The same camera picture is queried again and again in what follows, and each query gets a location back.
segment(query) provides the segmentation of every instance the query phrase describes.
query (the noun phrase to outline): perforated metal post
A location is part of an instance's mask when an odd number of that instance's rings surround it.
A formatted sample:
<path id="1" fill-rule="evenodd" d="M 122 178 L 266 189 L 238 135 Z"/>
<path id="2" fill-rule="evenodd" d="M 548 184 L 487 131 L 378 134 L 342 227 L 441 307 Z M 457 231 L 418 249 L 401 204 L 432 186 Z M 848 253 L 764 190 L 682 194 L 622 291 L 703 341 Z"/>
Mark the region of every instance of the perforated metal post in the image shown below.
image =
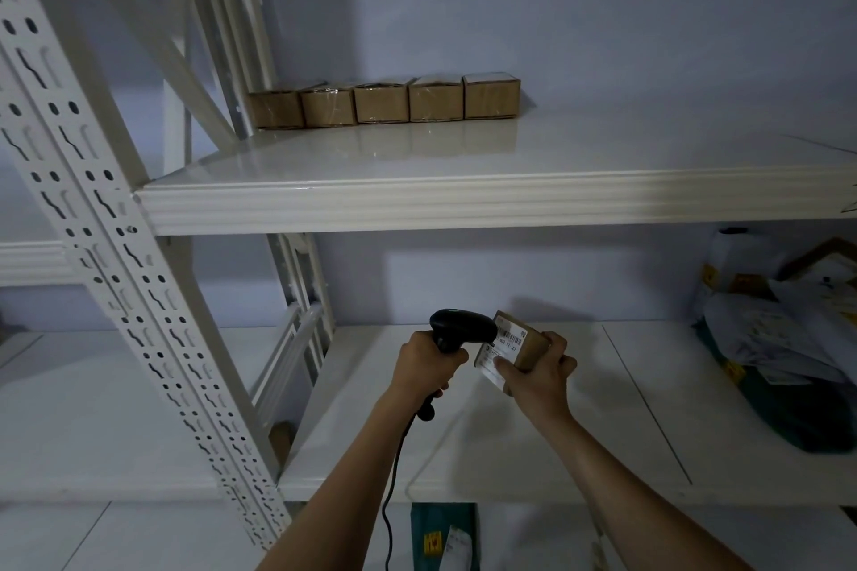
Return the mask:
<path id="1" fill-rule="evenodd" d="M 257 544 L 288 522 L 279 463 L 200 290 L 150 232 L 146 181 L 64 0 L 0 0 L 0 133 L 66 256 Z"/>

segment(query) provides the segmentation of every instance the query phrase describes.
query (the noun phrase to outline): teal package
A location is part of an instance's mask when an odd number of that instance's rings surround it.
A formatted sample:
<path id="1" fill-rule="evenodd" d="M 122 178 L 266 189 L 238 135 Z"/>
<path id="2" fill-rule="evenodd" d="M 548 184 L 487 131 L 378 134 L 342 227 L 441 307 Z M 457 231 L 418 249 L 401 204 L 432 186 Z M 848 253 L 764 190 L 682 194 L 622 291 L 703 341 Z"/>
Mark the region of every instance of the teal package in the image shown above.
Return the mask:
<path id="1" fill-rule="evenodd" d="M 413 503 L 411 505 L 411 540 L 414 571 L 437 571 L 450 526 L 470 535 L 473 556 L 470 571 L 479 571 L 476 503 Z"/>

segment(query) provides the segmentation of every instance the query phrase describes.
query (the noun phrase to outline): person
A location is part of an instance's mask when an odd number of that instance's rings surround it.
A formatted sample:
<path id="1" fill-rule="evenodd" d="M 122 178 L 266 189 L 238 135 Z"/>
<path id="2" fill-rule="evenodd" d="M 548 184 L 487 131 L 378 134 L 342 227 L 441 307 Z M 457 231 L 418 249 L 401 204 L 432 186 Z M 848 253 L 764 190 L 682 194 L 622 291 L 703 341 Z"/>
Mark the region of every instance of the person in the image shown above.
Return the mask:
<path id="1" fill-rule="evenodd" d="M 577 361 L 566 340 L 546 332 L 550 349 L 529 373 L 502 358 L 497 371 L 532 425 L 571 474 L 629 571 L 750 567 L 613 457 L 568 407 L 566 380 Z M 399 439 L 423 399 L 440 397 L 467 352 L 444 355 L 430 332 L 402 345 L 387 390 L 366 424 L 257 571 L 360 569 Z"/>

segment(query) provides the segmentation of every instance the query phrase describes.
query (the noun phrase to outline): black cord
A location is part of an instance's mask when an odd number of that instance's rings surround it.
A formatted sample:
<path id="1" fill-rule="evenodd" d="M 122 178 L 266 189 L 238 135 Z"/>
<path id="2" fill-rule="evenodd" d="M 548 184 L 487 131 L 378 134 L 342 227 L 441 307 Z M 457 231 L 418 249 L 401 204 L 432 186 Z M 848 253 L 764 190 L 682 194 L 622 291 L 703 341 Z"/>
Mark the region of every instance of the black cord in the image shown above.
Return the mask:
<path id="1" fill-rule="evenodd" d="M 414 418 L 416 415 L 411 417 L 411 421 L 408 423 L 408 426 L 404 428 L 402 432 L 402 437 L 399 439 L 399 448 L 396 449 L 396 458 L 392 460 L 392 478 L 390 479 L 390 490 L 387 492 L 387 498 L 384 499 L 384 503 L 380 507 L 380 516 L 384 518 L 384 523 L 387 524 L 387 542 L 389 542 L 387 547 L 387 561 L 384 562 L 385 571 L 390 571 L 390 558 L 392 557 L 392 526 L 390 525 L 390 520 L 387 518 L 387 504 L 390 502 L 390 497 L 392 497 L 392 489 L 396 487 L 396 471 L 399 469 L 399 457 L 402 454 L 402 445 L 404 445 L 404 437 L 408 435 L 408 431 L 411 430 L 411 425 L 414 424 Z"/>

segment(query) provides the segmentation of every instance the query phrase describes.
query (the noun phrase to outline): white wall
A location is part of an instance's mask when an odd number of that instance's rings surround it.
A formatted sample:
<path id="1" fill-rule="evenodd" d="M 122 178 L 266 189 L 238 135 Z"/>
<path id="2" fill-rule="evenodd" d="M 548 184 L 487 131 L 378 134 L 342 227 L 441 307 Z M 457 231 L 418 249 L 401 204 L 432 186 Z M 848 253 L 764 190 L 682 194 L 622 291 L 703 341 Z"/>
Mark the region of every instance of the white wall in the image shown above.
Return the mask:
<path id="1" fill-rule="evenodd" d="M 101 0 L 73 0 L 134 142 L 159 166 L 161 84 Z M 505 69 L 528 104 L 824 95 L 857 89 L 857 0 L 264 0 L 285 78 Z M 209 86 L 203 59 L 195 59 Z M 211 150 L 195 133 L 195 154 Z M 419 323 L 441 306 L 530 320 L 680 317 L 713 226 L 326 234 L 337 321 Z M 780 225 L 805 242 L 850 222 Z M 197 240 L 222 325 L 276 322 L 282 300 L 259 237 Z M 11 323 L 108 327 L 77 287 L 0 290 Z"/>

